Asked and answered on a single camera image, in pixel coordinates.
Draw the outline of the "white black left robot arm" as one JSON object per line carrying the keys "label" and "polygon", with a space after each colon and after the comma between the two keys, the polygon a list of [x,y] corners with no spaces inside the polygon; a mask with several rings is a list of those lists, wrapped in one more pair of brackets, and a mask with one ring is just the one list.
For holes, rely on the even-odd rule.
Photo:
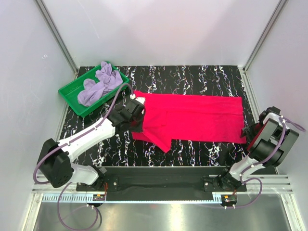
{"label": "white black left robot arm", "polygon": [[54,188],[77,183],[89,191],[104,188],[104,170],[74,161],[89,148],[121,131],[141,131],[145,114],[145,98],[127,99],[124,105],[113,109],[107,118],[101,118],[81,132],[55,141],[44,142],[38,159],[39,170]]}

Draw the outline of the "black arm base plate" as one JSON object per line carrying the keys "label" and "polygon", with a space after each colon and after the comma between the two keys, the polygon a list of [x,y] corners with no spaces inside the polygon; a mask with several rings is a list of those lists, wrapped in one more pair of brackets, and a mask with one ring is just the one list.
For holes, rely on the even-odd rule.
{"label": "black arm base plate", "polygon": [[106,167],[104,188],[89,191],[77,184],[80,192],[106,192],[119,195],[188,195],[201,198],[209,193],[228,192],[217,185],[223,167]]}

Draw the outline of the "red t shirt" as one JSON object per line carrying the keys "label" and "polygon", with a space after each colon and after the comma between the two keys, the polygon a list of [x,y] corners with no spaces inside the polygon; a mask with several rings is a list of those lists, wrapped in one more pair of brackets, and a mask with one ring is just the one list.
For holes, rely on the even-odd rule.
{"label": "red t shirt", "polygon": [[134,93],[145,99],[145,116],[133,139],[151,142],[164,153],[172,140],[246,142],[240,97]]}

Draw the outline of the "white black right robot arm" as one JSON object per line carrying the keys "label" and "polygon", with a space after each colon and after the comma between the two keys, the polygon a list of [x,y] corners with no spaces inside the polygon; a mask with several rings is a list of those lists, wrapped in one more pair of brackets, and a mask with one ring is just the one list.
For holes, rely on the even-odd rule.
{"label": "white black right robot arm", "polygon": [[277,107],[269,107],[259,115],[256,124],[242,129],[241,136],[249,141],[248,155],[233,164],[217,177],[217,185],[225,191],[233,191],[244,185],[248,176],[267,167],[277,167],[285,159],[299,133],[287,126],[288,123],[298,130],[304,128],[282,116]]}

